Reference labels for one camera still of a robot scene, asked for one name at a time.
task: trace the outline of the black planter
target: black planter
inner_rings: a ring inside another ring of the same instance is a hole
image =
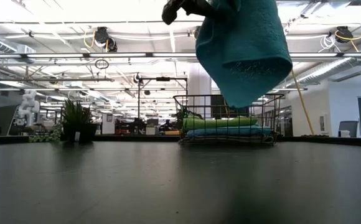
[[[96,134],[97,124],[79,124],[71,125],[64,124],[63,132],[65,140],[68,142],[75,142],[75,133],[80,133],[79,142],[91,142]]]

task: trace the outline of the gray table surface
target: gray table surface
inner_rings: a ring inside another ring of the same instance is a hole
[[[0,223],[361,223],[361,147],[2,145]]]

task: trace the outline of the teal towel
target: teal towel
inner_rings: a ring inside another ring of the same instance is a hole
[[[230,106],[249,106],[290,73],[275,0],[213,0],[222,19],[206,17],[196,42],[201,65]]]

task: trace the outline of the white robot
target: white robot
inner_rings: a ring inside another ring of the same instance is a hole
[[[35,101],[35,96],[37,92],[35,90],[26,90],[22,97],[22,103],[19,107],[19,117],[16,121],[17,125],[24,125],[24,117],[26,117],[27,125],[32,126],[34,114],[39,113],[39,102]]]

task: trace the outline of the wire basket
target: wire basket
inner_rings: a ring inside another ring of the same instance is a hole
[[[229,107],[222,95],[177,95],[180,143],[274,144],[282,94],[266,94],[245,108]]]

